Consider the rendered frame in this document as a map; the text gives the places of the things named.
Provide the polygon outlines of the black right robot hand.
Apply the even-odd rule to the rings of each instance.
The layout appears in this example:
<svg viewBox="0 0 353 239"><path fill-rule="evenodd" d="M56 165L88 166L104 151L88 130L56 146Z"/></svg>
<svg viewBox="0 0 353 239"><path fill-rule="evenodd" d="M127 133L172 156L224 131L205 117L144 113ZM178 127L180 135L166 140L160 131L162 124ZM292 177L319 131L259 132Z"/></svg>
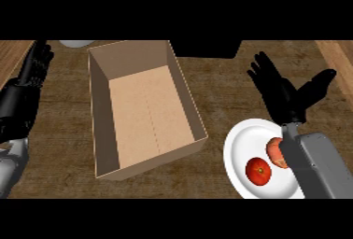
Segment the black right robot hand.
<svg viewBox="0 0 353 239"><path fill-rule="evenodd" d="M246 74L259 91L273 122L277 125L305 123L305 109L324 97L336 71L321 70L296 89L290 81L280 76L265 53L261 51L254 58Z"/></svg>

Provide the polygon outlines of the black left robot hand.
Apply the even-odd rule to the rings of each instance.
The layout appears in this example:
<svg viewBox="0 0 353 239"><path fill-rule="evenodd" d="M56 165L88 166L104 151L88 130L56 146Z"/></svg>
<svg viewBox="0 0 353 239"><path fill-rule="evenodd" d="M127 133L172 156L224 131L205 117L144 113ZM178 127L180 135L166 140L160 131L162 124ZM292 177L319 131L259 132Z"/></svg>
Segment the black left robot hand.
<svg viewBox="0 0 353 239"><path fill-rule="evenodd" d="M51 58L47 41L35 40L17 77L7 81L0 90L0 144L29 135Z"/></svg>

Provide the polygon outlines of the white round plate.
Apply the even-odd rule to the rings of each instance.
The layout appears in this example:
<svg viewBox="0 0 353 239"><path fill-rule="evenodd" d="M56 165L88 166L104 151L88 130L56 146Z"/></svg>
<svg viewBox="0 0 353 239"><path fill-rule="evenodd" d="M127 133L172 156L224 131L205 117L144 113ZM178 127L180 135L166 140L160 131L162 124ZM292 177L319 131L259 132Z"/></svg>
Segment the white round plate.
<svg viewBox="0 0 353 239"><path fill-rule="evenodd" d="M302 199L304 195L289 168L279 168L265 154L265 145L280 137L280 126L264 119L246 119L231 128L223 145L223 163L228 180L243 199ZM268 182L256 186L245 174L252 158L261 158L270 167Z"/></svg>

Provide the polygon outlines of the open cardboard box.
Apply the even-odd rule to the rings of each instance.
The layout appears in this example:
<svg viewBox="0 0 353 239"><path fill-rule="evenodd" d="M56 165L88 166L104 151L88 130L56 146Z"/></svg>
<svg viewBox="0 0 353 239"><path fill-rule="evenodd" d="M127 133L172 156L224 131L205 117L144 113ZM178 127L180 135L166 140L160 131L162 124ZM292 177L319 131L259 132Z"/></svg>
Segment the open cardboard box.
<svg viewBox="0 0 353 239"><path fill-rule="evenodd" d="M88 49L94 177L124 180L196 153L208 139L166 40Z"/></svg>

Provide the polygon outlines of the pale grey round object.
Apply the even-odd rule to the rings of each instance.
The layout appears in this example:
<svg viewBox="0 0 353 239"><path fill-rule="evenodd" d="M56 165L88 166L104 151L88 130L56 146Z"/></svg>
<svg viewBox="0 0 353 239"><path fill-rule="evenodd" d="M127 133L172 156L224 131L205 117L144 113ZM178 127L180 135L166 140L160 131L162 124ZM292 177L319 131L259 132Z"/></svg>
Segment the pale grey round object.
<svg viewBox="0 0 353 239"><path fill-rule="evenodd" d="M67 48L82 48L93 43L93 40L59 40L59 43Z"/></svg>

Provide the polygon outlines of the black appliance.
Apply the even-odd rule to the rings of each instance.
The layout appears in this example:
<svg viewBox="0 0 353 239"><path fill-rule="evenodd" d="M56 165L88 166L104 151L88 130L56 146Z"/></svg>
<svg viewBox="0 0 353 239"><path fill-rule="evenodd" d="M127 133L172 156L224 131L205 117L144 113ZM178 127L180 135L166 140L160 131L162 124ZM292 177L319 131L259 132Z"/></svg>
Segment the black appliance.
<svg viewBox="0 0 353 239"><path fill-rule="evenodd" d="M171 46L177 57L233 59L239 50L239 40L172 40Z"/></svg>

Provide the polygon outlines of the red tomato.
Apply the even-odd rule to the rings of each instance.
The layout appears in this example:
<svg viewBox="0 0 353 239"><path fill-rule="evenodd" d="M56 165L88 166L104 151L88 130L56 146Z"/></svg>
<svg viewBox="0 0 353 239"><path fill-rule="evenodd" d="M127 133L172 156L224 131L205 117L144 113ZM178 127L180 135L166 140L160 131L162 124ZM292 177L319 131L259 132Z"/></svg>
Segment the red tomato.
<svg viewBox="0 0 353 239"><path fill-rule="evenodd" d="M271 177L271 169L261 158L252 158L245 165L245 175L255 186L264 186Z"/></svg>

